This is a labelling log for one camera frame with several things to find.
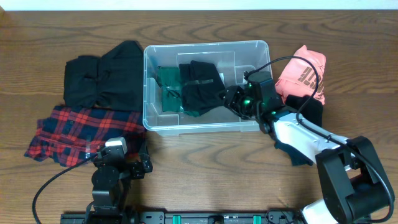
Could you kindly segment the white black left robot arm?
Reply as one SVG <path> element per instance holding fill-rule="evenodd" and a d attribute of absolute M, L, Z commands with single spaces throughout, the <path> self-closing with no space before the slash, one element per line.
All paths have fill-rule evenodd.
<path fill-rule="evenodd" d="M 106 142 L 98 151 L 91 182 L 93 201 L 87 206 L 85 223 L 128 223 L 131 213 L 125 211 L 124 202 L 131 181 L 143 179 L 153 171 L 146 142 L 139 148 L 139 159 L 126 159 L 127 145 L 124 138 Z"/>

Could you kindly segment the red navy plaid shirt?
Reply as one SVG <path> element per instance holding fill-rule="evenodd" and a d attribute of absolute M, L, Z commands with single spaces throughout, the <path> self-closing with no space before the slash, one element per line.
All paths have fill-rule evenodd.
<path fill-rule="evenodd" d="M 111 138 L 124 137 L 127 154 L 137 154 L 146 129 L 139 111 L 55 106 L 50 116 L 37 121 L 37 130 L 25 156 L 48 158 L 71 167 L 96 153 Z"/>

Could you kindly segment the large black garment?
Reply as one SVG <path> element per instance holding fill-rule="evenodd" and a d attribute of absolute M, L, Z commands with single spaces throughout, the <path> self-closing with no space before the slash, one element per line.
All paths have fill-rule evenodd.
<path fill-rule="evenodd" d="M 142 111 L 144 54 L 126 40 L 103 56 L 80 55 L 65 65 L 63 99 L 67 106 L 99 106 Z"/>

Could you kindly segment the dark navy garment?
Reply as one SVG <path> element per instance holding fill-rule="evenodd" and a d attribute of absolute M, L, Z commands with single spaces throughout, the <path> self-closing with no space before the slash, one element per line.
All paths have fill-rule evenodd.
<path fill-rule="evenodd" d="M 307 100 L 309 100 L 308 104 L 300 113 L 311 123 L 322 127 L 323 105 L 320 101 L 311 98 L 309 95 L 289 95 L 286 98 L 285 104 L 295 110 L 299 110 Z M 276 140 L 274 146 L 276 149 L 280 149 L 289 155 L 293 166 L 313 165 L 313 162 L 307 161 L 302 154 L 288 144 L 284 144 L 279 140 Z"/>

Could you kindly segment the pink printed garment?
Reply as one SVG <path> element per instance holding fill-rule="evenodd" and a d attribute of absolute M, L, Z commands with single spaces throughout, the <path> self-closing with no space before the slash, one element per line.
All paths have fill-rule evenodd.
<path fill-rule="evenodd" d="M 317 93 L 314 99 L 320 101 L 322 105 L 325 104 L 323 74 L 325 71 L 326 57 L 312 50 L 307 49 L 306 45 L 299 48 L 294 56 L 302 57 L 311 62 L 317 69 L 319 74 L 319 84 Z M 277 93 L 282 97 L 285 103 L 289 95 L 303 97 L 311 95 L 315 89 L 316 75 L 313 68 L 303 60 L 293 58 L 289 61 L 284 68 L 281 76 L 279 77 L 275 88 Z"/>

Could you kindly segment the black garment with tape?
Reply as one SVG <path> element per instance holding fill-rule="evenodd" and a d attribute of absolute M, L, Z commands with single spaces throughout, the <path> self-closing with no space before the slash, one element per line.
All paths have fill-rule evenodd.
<path fill-rule="evenodd" d="M 184 113 L 197 117 L 223 104 L 219 94 L 225 86 L 214 64 L 192 60 L 179 69 Z"/>

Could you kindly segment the green garment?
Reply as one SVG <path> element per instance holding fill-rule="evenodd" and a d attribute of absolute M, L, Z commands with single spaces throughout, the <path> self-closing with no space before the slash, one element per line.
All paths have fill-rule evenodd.
<path fill-rule="evenodd" d="M 197 111 L 185 111 L 182 106 L 182 81 L 177 67 L 157 67 L 157 83 L 162 89 L 162 111 L 184 113 L 197 117 Z"/>

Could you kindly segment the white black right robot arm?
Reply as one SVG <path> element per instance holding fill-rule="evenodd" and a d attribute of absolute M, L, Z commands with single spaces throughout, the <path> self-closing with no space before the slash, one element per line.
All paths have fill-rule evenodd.
<path fill-rule="evenodd" d="M 219 93 L 224 107 L 242 119 L 254 119 L 275 146 L 294 162 L 318 169 L 323 198 L 302 209 L 306 223 L 372 223 L 370 214 L 389 209 L 395 195 L 371 141 L 335 135 L 305 119 L 300 110 L 283 104 L 269 72 L 246 75 L 245 87 Z"/>

